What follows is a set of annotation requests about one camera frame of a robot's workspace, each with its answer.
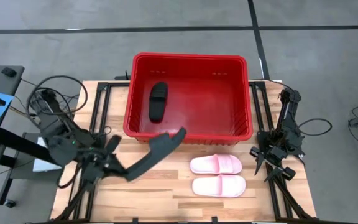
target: white paper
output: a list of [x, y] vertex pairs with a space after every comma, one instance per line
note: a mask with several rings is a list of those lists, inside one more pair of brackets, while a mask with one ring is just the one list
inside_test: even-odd
[[[37, 144], [43, 147], [46, 147], [44, 143], [44, 139], [41, 137], [38, 137]], [[45, 162], [41, 159], [35, 159], [34, 160], [34, 166], [32, 168], [33, 172], [46, 172], [50, 170], [58, 170], [61, 169], [60, 166], [51, 164], [50, 162]]]

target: wooden table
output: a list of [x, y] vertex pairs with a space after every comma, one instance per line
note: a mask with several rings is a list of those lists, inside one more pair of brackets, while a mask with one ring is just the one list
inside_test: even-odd
[[[74, 121], [84, 129], [89, 129], [94, 105], [97, 83], [101, 81], [84, 81], [89, 98], [86, 106], [75, 114]], [[282, 86], [266, 82], [268, 100], [274, 123], [277, 123], [281, 102], [278, 94]], [[126, 108], [128, 87], [114, 87], [110, 95], [108, 118], [106, 125], [112, 128], [113, 134], [122, 136], [122, 141], [116, 152], [119, 160], [128, 167], [138, 161], [149, 150], [147, 144], [139, 144], [136, 139], [125, 135], [122, 130]], [[92, 222], [131, 222], [133, 217], [139, 217], [140, 222], [177, 222], [177, 221], [210, 221], [212, 216], [218, 216], [219, 221], [272, 221], [274, 220], [269, 184], [263, 182], [266, 178], [266, 168], [262, 166], [259, 173], [255, 172], [255, 159], [249, 154], [252, 146], [257, 146], [256, 133], [258, 124], [255, 115], [254, 102], [251, 94], [252, 120], [254, 135], [235, 146], [204, 146], [182, 144], [172, 154], [158, 163], [143, 176], [132, 182], [126, 182], [117, 177], [105, 178], [96, 186]], [[262, 94], [259, 95], [260, 107], [267, 127], [264, 113]], [[85, 94], [82, 90], [78, 105], [82, 104]], [[230, 153], [237, 156], [243, 166], [239, 174], [246, 180], [246, 191], [238, 198], [213, 198], [195, 195], [191, 190], [191, 182], [197, 177], [208, 175], [193, 174], [190, 171], [190, 160], [194, 157], [208, 156], [215, 153]], [[294, 157], [283, 161], [283, 165], [296, 171], [296, 176], [287, 186], [291, 194], [303, 207], [305, 212], [315, 216], [308, 180], [303, 165]], [[61, 184], [66, 183], [74, 173], [75, 163], [65, 167]], [[51, 218], [59, 215], [67, 206], [71, 187], [58, 189], [53, 205]], [[277, 189], [282, 217], [285, 216], [283, 198]], [[81, 210], [85, 214], [85, 205]]]

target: gray floor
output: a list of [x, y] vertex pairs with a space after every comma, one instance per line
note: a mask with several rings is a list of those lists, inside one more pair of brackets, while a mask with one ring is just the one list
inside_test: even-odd
[[[255, 9], [260, 26], [358, 25], [358, 1], [257, 0]], [[246, 0], [0, 0], [0, 29], [251, 24]], [[334, 126], [324, 136], [304, 140], [318, 216], [358, 222], [358, 142], [347, 130], [349, 111], [358, 106], [358, 30], [262, 31], [261, 36], [271, 78], [302, 95], [298, 122], [326, 118]], [[262, 77], [252, 31], [0, 35], [0, 65], [25, 66], [23, 78], [32, 82], [58, 74], [113, 79], [131, 70], [138, 52], [238, 54], [248, 61], [250, 78]], [[64, 81], [50, 85], [67, 95], [79, 90]], [[17, 96], [26, 99], [31, 88], [22, 83]], [[14, 113], [3, 126], [17, 134], [36, 131]], [[325, 127], [315, 123], [303, 129]], [[54, 183], [14, 182], [9, 198], [19, 204], [0, 207], [0, 223], [45, 221], [55, 190]]]

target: black metal frame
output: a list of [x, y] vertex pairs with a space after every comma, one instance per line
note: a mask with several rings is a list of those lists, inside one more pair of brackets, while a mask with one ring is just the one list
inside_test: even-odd
[[[112, 87], [123, 87], [123, 86], [129, 86], [129, 82], [122, 82], [122, 83], [99, 82], [98, 83], [98, 87], [96, 90], [96, 96], [95, 96], [95, 100], [94, 100], [93, 111], [92, 111], [91, 124], [89, 127], [90, 131], [94, 131], [95, 126], [96, 126], [96, 117], [98, 115], [98, 108], [99, 108], [99, 104], [100, 104], [100, 100], [101, 100], [100, 98], [101, 98], [102, 91], [106, 91], [106, 94], [104, 97], [99, 131], [103, 130], [106, 125], [106, 118], [107, 118], [111, 88]], [[249, 87], [251, 87], [252, 96], [254, 98], [259, 132], [264, 132], [265, 128], [264, 128], [264, 122], [262, 119], [262, 113], [260, 110], [257, 89], [259, 89], [262, 92], [262, 98], [264, 100], [264, 107], [265, 107], [265, 111], [266, 111], [266, 115], [267, 115], [268, 128], [269, 128], [269, 130], [274, 129], [272, 114], [271, 114], [270, 106], [269, 106], [269, 100], [267, 98], [265, 82], [264, 81], [250, 81]], [[267, 174], [269, 174], [272, 171], [272, 166], [266, 164], [266, 168], [267, 168]], [[285, 180], [283, 178], [280, 178], [280, 180], [282, 181], [283, 187], [287, 188], [287, 186], [285, 184]], [[270, 195], [272, 197], [274, 216], [275, 216], [275, 219], [278, 220], [281, 218], [281, 214], [280, 214], [280, 207], [278, 204], [277, 191], [276, 191], [275, 184], [274, 184], [273, 180], [269, 180], [268, 184], [269, 184], [269, 188], [270, 188]], [[91, 218], [92, 207], [93, 207], [93, 198], [94, 198], [94, 188], [88, 194], [88, 202], [86, 205], [86, 213], [85, 213], [86, 220], [90, 220], [90, 218]], [[81, 203], [82, 203], [82, 200], [80, 200], [77, 207], [75, 208], [74, 216], [73, 216], [74, 220], [78, 219], [80, 216]], [[284, 198], [284, 203], [285, 203], [285, 210], [287, 213], [287, 218], [293, 218], [291, 206], [288, 203], [286, 198]]]
[[[106, 118], [107, 118], [107, 112], [108, 112], [108, 108], [109, 108], [111, 88], [113, 88], [113, 87], [127, 87], [127, 86], [129, 86], [129, 82], [116, 82], [116, 83], [99, 82], [98, 83], [98, 87], [96, 89], [96, 96], [95, 96], [95, 99], [94, 99], [94, 105], [93, 105], [93, 111], [92, 111], [92, 117], [91, 117], [91, 124], [89, 126], [89, 130], [91, 132], [94, 132], [95, 127], [96, 127], [96, 118], [98, 116], [98, 108], [99, 108], [100, 98], [101, 98], [102, 92], [105, 91], [106, 93], [104, 95], [104, 102], [103, 102], [103, 108], [102, 108], [99, 132], [104, 131], [104, 129], [106, 127]], [[84, 182], [82, 180], [80, 180], [80, 186], [79, 187], [81, 187], [81, 185], [83, 185], [83, 184], [84, 184]], [[71, 198], [71, 193], [73, 191], [73, 187], [74, 187], [74, 182], [71, 185], [70, 198]], [[95, 191], [95, 189], [93, 187], [92, 190], [88, 194], [88, 202], [86, 204], [86, 211], [85, 211], [85, 219], [87, 219], [87, 220], [91, 219], [94, 191]], [[74, 209], [73, 219], [78, 219], [79, 218], [80, 210], [81, 210], [81, 204], [82, 204], [82, 199], [80, 199], [80, 201], [78, 202], [78, 205]]]
[[7, 177], [5, 178], [4, 183], [2, 184], [2, 189], [0, 191], [0, 205], [5, 204], [7, 194], [11, 188], [13, 182], [11, 174], [13, 168], [15, 167], [19, 152], [26, 153], [30, 156], [51, 162], [53, 164], [55, 163], [50, 157], [49, 150], [47, 148], [26, 139], [25, 135], [26, 133], [23, 133], [23, 135], [20, 137], [10, 131], [0, 128], [0, 144], [16, 150], [14, 157], [3, 155], [0, 159], [0, 165], [11, 168], [7, 173]]

